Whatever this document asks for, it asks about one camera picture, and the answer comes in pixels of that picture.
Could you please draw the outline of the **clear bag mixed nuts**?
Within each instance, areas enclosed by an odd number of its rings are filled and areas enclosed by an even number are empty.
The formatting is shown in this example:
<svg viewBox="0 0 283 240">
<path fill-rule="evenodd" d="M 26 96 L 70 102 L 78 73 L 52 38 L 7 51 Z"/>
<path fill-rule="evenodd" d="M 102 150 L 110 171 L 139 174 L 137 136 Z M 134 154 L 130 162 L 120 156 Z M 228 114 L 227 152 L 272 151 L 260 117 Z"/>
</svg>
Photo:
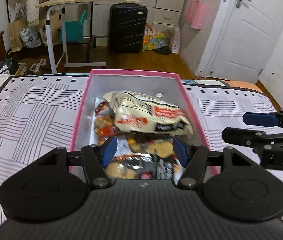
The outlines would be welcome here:
<svg viewBox="0 0 283 240">
<path fill-rule="evenodd" d="M 117 136 L 116 157 L 128 154 L 147 153 L 167 158 L 174 155 L 172 137 L 162 134 L 123 133 Z"/>
</svg>

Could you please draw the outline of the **large cream snack bag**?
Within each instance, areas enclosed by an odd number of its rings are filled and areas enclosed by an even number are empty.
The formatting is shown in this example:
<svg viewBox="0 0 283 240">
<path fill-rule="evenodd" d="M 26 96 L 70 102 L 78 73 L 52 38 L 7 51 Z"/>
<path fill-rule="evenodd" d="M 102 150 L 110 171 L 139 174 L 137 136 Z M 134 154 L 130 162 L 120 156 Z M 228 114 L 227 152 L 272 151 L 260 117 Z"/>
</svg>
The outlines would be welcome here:
<svg viewBox="0 0 283 240">
<path fill-rule="evenodd" d="M 122 132 L 167 134 L 172 137 L 193 135 L 191 122 L 177 105 L 131 91 L 111 91 L 104 95 L 104 99 L 114 112 L 114 124 Z"/>
</svg>

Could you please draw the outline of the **pink storage box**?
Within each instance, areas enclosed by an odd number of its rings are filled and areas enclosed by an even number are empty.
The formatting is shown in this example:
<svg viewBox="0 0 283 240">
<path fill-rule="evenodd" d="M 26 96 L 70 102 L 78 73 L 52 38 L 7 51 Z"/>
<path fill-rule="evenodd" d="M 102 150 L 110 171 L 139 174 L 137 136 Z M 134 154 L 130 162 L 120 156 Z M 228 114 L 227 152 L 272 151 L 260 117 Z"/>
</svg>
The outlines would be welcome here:
<svg viewBox="0 0 283 240">
<path fill-rule="evenodd" d="M 117 152 L 106 169 L 110 177 L 178 180 L 184 169 L 172 149 L 176 135 L 206 144 L 177 74 L 97 69 L 84 90 L 71 150 L 116 136 Z"/>
</svg>

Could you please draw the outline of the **small clear peanut bag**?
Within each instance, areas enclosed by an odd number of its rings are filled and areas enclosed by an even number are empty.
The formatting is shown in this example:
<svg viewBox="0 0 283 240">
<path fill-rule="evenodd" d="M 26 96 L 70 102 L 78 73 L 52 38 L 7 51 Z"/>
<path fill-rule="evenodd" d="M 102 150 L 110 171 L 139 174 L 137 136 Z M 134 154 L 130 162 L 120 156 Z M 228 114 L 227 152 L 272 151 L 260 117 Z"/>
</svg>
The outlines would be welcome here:
<svg viewBox="0 0 283 240">
<path fill-rule="evenodd" d="M 114 112 L 104 98 L 95 98 L 94 117 L 94 131 L 98 145 L 102 145 L 109 137 L 121 133 L 114 124 Z"/>
</svg>

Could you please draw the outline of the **black cracker snack pack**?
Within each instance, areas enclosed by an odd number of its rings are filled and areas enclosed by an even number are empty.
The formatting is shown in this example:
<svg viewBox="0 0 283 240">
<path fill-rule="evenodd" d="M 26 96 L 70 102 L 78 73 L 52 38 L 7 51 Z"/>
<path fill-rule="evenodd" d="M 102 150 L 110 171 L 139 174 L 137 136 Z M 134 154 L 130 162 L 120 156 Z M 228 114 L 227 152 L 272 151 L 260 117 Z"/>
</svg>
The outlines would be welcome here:
<svg viewBox="0 0 283 240">
<path fill-rule="evenodd" d="M 175 183 L 180 179 L 184 168 L 174 154 L 169 155 L 166 158 L 162 158 L 157 154 L 152 154 L 151 159 L 152 169 L 149 172 L 150 179 L 171 179 Z"/>
</svg>

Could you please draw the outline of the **striped white bed sheet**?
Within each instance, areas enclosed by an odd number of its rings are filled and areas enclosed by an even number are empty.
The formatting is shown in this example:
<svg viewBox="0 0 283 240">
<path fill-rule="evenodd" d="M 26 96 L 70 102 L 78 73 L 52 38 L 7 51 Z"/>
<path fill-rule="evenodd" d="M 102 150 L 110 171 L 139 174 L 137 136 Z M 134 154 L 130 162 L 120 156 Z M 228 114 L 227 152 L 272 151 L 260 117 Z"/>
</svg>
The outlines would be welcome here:
<svg viewBox="0 0 283 240">
<path fill-rule="evenodd" d="M 89 76 L 12 76 L 0 87 L 0 239 L 283 239 L 283 182 L 257 148 L 222 131 L 246 112 L 271 111 L 263 94 L 184 85 L 209 149 L 201 185 L 113 179 L 89 187 L 71 150 Z"/>
</svg>

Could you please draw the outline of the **white room door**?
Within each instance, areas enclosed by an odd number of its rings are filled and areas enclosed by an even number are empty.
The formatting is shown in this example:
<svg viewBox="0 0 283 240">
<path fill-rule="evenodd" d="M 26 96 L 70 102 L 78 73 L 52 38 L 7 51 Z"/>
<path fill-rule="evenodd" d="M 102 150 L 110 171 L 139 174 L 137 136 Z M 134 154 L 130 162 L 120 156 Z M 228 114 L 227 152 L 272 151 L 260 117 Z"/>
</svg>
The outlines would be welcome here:
<svg viewBox="0 0 283 240">
<path fill-rule="evenodd" d="M 282 28 L 283 0 L 221 0 L 196 75 L 256 83 Z"/>
</svg>

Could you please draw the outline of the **colourful cardboard box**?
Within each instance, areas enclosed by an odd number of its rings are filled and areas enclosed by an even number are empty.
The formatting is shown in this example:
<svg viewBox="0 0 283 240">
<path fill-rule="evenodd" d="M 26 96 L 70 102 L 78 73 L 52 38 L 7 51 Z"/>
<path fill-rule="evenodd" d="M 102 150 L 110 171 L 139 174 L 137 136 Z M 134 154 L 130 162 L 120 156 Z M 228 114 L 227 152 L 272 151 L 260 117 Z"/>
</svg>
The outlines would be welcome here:
<svg viewBox="0 0 283 240">
<path fill-rule="evenodd" d="M 167 47 L 171 37 L 170 28 L 171 25 L 167 24 L 154 23 L 149 25 L 147 23 L 142 41 L 142 50 L 148 51 Z"/>
</svg>

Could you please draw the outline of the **white plastic floor bag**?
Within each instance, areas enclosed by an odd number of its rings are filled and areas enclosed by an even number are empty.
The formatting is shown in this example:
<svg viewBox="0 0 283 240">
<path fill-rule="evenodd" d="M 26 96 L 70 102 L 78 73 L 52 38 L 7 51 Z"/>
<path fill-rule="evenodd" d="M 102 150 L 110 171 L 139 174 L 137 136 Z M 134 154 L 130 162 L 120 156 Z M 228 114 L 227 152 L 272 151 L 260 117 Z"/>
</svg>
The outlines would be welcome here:
<svg viewBox="0 0 283 240">
<path fill-rule="evenodd" d="M 180 28 L 178 25 L 170 26 L 170 43 L 169 49 L 172 54 L 179 54 L 180 52 Z"/>
</svg>

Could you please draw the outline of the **teal bag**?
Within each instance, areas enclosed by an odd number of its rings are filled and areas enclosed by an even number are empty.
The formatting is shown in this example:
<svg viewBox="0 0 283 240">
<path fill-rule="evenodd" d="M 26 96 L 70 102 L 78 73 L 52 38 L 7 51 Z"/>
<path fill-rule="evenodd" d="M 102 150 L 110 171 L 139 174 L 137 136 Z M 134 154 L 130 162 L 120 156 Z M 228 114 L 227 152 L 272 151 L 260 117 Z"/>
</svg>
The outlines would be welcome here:
<svg viewBox="0 0 283 240">
<path fill-rule="evenodd" d="M 65 22 L 67 42 L 82 43 L 84 41 L 84 23 L 86 19 L 87 11 L 84 10 L 79 21 Z"/>
</svg>

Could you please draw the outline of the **pink hanging bag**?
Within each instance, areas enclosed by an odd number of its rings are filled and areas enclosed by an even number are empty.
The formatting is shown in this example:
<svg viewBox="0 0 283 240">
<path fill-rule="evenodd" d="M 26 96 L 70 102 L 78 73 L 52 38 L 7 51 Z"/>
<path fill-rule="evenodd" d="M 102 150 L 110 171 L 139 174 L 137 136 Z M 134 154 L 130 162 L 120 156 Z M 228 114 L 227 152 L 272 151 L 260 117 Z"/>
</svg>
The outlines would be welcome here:
<svg viewBox="0 0 283 240">
<path fill-rule="evenodd" d="M 202 0 L 190 0 L 183 17 L 192 29 L 201 30 L 208 12 L 209 7 Z"/>
</svg>

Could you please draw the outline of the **black suitcase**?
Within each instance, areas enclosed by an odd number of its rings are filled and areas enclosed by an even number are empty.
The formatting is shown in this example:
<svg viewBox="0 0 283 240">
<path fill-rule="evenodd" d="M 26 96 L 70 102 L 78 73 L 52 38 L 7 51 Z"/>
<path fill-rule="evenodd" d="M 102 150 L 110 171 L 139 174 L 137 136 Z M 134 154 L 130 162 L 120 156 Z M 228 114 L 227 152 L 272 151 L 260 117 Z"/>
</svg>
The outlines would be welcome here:
<svg viewBox="0 0 283 240">
<path fill-rule="evenodd" d="M 139 53 L 142 50 L 147 13 L 147 7 L 137 3 L 111 6 L 108 41 L 111 53 Z"/>
</svg>

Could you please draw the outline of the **brown paper bag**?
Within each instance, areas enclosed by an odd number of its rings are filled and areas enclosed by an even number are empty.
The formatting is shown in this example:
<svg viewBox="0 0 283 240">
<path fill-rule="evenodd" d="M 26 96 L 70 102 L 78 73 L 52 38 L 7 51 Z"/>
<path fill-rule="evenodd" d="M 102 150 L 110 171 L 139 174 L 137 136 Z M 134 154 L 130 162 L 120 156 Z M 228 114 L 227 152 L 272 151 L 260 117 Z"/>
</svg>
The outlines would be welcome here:
<svg viewBox="0 0 283 240">
<path fill-rule="evenodd" d="M 12 52 L 20 51 L 23 48 L 23 41 L 20 32 L 28 25 L 24 19 L 17 20 L 8 24 L 9 41 Z"/>
</svg>

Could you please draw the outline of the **wooden rolling side table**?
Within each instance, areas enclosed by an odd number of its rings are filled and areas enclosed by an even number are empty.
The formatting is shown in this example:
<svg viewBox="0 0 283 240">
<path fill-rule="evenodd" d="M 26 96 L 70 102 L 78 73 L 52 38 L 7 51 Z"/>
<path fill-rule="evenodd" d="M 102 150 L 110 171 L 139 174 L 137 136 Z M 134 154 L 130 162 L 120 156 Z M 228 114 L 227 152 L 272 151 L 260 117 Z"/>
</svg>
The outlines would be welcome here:
<svg viewBox="0 0 283 240">
<path fill-rule="evenodd" d="M 82 62 L 82 63 L 70 63 L 68 62 L 68 51 L 67 51 L 67 34 L 70 35 L 70 41 L 75 43 L 82 43 L 84 41 L 84 21 L 86 19 L 86 11 L 84 12 L 81 20 L 66 22 L 64 15 L 66 8 L 71 5 L 88 5 L 94 2 L 124 2 L 124 3 L 139 3 L 139 0 L 49 0 L 36 6 L 36 8 L 47 7 L 46 20 L 45 20 L 45 32 L 46 32 L 46 43 L 49 54 L 50 68 L 53 74 L 57 73 L 57 68 L 61 60 L 65 59 L 65 68 L 73 67 L 88 67 L 88 68 L 105 68 L 105 62 Z M 52 35 L 52 18 L 50 13 L 54 9 L 61 9 L 59 15 L 59 21 L 61 22 L 61 41 L 63 53 L 58 61 L 55 61 L 54 48 L 53 48 L 53 35 Z"/>
</svg>

